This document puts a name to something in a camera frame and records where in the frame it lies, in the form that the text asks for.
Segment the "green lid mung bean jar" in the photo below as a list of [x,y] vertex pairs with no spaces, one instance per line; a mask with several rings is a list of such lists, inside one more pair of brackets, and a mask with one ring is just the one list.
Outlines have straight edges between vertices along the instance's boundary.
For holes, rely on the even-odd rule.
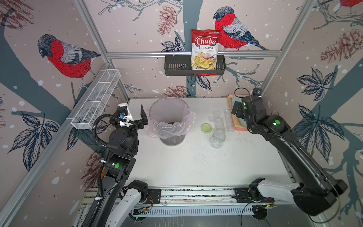
[[225,142],[226,134],[222,130],[215,130],[212,134],[211,145],[213,148],[221,148]]

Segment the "light green jar lid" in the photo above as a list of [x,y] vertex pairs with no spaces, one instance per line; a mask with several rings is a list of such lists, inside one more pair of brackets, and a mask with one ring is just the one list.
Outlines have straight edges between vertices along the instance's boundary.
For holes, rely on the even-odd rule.
[[207,124],[207,123],[202,124],[200,129],[204,134],[209,134],[213,130],[212,126],[210,124]]

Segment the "short clear mung bean jar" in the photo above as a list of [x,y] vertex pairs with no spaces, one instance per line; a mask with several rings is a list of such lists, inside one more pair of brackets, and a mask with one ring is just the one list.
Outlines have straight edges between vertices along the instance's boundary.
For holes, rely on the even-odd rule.
[[215,128],[217,131],[222,131],[223,133],[226,133],[224,121],[222,117],[217,117],[215,119]]

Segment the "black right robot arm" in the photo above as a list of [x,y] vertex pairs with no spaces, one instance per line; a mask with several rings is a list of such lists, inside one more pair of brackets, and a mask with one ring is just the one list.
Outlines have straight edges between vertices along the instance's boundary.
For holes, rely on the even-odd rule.
[[232,104],[231,113],[246,123],[248,131],[270,142],[297,173],[300,181],[283,184],[263,177],[249,185],[253,201],[280,199],[294,203],[309,216],[317,216],[331,208],[348,189],[344,180],[328,174],[297,140],[291,127],[278,115],[267,115],[260,95],[261,89],[239,97]]

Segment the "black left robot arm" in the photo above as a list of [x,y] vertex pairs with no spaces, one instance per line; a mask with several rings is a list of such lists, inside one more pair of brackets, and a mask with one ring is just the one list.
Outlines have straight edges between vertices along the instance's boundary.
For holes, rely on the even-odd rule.
[[[120,227],[134,207],[147,200],[147,183],[139,180],[125,185],[136,162],[138,131],[148,124],[147,115],[140,109],[139,120],[133,120],[127,103],[120,104],[114,114],[102,114],[92,126],[96,141],[105,148],[104,159],[97,175],[97,195],[83,227]],[[98,137],[98,124],[109,118],[115,130],[105,142]]]

